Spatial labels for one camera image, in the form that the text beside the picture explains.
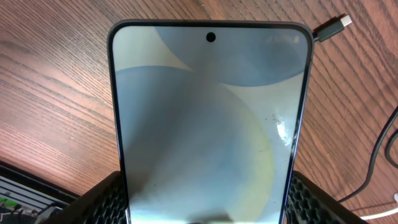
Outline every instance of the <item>white cable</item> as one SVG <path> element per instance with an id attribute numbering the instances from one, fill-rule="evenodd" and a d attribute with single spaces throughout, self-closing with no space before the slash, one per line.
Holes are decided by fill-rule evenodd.
<path id="1" fill-rule="evenodd" d="M 396 200 L 396 202 L 398 203 L 398 193 L 394 194 L 394 199 Z M 391 210 L 382 212 L 382 213 L 378 213 L 378 214 L 374 214 L 374 215 L 366 215 L 364 217 L 360 217 L 363 220 L 370 220 L 370 219 L 374 219 L 374 218 L 381 218 L 381 217 L 386 217 L 388 215 L 392 215 L 398 212 L 398 207 L 393 208 Z"/>

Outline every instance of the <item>phone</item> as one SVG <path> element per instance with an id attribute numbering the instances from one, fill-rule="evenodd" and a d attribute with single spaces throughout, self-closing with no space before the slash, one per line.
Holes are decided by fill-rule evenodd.
<path id="1" fill-rule="evenodd" d="M 313 55 L 291 22 L 122 21 L 108 36 L 131 223 L 282 223 Z"/>

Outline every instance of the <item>metal connector tip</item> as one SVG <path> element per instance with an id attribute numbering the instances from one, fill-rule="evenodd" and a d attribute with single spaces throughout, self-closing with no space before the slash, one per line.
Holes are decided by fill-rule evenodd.
<path id="1" fill-rule="evenodd" d="M 341 23 L 343 24 L 344 27 L 348 26 L 350 23 L 353 22 L 353 21 L 351 20 L 351 18 L 350 18 L 349 15 L 343 16 L 343 17 L 340 19 L 340 21 L 341 21 Z"/>

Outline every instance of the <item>wooden surface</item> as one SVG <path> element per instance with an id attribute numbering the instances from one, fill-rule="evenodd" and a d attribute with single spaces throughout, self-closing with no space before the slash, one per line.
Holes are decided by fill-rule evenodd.
<path id="1" fill-rule="evenodd" d="M 397 1 L 2 0 L 0 160 L 78 194 L 119 169 L 106 37 L 121 19 L 294 21 L 314 28 L 344 12 L 353 24 L 315 46 L 295 163 L 341 198 L 362 184 L 377 135 L 398 104 Z M 396 206 L 396 192 L 398 170 L 379 153 L 369 187 L 344 206 L 360 215 L 381 212 Z M 398 215 L 372 223 L 398 223 Z"/>

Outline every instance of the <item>wooden table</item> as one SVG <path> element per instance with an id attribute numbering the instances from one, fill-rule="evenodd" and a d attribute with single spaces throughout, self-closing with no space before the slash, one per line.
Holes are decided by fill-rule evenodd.
<path id="1" fill-rule="evenodd" d="M 398 2 L 9 1 L 0 3 L 0 160 L 85 193 L 119 169 L 106 38 L 122 19 L 353 24 L 316 44 L 295 169 L 334 198 L 359 187 L 398 104 Z M 397 206 L 398 171 L 380 152 L 369 187 L 344 203 L 359 215 Z M 397 223 L 398 215 L 372 223 Z"/>

